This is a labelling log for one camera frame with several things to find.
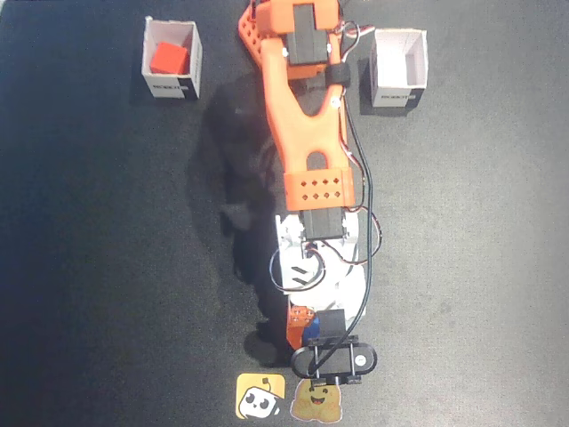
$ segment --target red block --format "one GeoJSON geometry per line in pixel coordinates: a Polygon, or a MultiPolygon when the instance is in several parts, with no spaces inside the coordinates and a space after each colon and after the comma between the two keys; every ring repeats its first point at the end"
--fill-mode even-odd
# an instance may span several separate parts
{"type": "Polygon", "coordinates": [[[189,53],[185,47],[164,43],[158,45],[150,71],[156,74],[187,74],[189,71],[189,53]]]}

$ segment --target orange arm link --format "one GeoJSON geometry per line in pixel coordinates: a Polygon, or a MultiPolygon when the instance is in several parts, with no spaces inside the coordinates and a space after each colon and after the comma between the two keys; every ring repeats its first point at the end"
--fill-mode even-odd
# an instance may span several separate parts
{"type": "MultiPolygon", "coordinates": [[[[332,61],[338,63],[338,37],[330,36],[330,43],[332,61]]],[[[280,38],[267,38],[261,42],[268,124],[283,163],[286,206],[290,211],[305,211],[353,205],[352,170],[341,147],[341,132],[345,133],[341,120],[343,88],[331,85],[318,114],[309,117],[288,85],[286,62],[280,38]],[[308,158],[316,152],[325,156],[327,168],[309,171],[308,158]]]]}
{"type": "MultiPolygon", "coordinates": [[[[317,29],[332,31],[339,22],[337,0],[269,0],[251,6],[239,21],[239,34],[260,65],[268,124],[284,168],[286,205],[290,211],[354,205],[354,182],[349,159],[341,144],[346,140],[343,87],[330,85],[316,116],[304,114],[288,82],[313,77],[327,64],[290,67],[282,35],[294,31],[293,7],[313,4],[317,29]],[[308,158],[321,153],[326,169],[308,170],[308,158]]],[[[341,62],[340,39],[330,32],[329,63],[341,62]]]]}

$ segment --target dark mat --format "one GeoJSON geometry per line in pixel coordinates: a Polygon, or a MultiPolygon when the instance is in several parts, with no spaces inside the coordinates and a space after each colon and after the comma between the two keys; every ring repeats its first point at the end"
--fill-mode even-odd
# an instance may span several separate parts
{"type": "MultiPolygon", "coordinates": [[[[234,425],[242,372],[284,374],[290,402],[266,275],[281,184],[241,3],[4,7],[0,425],[234,425]],[[149,97],[145,15],[196,20],[200,101],[149,97]]],[[[381,362],[343,389],[341,425],[567,425],[569,4],[346,14],[425,28],[430,72],[406,117],[349,93],[385,242],[357,330],[381,362]]]]}

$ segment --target open white box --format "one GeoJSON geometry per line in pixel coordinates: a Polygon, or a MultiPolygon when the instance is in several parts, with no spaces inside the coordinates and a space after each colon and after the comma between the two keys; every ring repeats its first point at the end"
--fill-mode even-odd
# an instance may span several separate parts
{"type": "Polygon", "coordinates": [[[199,98],[202,74],[202,42],[195,22],[176,20],[153,20],[146,17],[144,45],[142,47],[142,75],[155,98],[179,98],[195,100],[199,98]],[[183,46],[189,52],[189,71],[187,74],[154,74],[150,62],[156,47],[162,43],[183,46]]]}
{"type": "Polygon", "coordinates": [[[427,87],[427,31],[376,29],[370,73],[374,107],[416,107],[427,87]]]}

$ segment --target yellow sticker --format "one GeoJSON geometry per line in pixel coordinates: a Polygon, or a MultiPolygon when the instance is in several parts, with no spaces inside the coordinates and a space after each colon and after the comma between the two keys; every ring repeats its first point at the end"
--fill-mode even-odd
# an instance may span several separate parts
{"type": "Polygon", "coordinates": [[[242,420],[277,415],[285,398],[285,378],[277,374],[241,374],[237,378],[235,413],[242,420]]]}
{"type": "Polygon", "coordinates": [[[301,421],[337,423],[342,415],[340,387],[312,387],[310,380],[302,380],[296,388],[291,415],[301,421]]]}

